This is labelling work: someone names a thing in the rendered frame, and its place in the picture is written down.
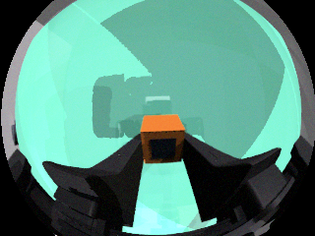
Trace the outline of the orange block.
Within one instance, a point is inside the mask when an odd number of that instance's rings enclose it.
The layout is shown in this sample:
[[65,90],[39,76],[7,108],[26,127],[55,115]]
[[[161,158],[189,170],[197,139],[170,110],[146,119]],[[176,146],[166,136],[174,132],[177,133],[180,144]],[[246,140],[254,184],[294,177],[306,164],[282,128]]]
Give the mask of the orange block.
[[143,118],[141,143],[145,164],[170,164],[181,161],[185,129],[178,115]]

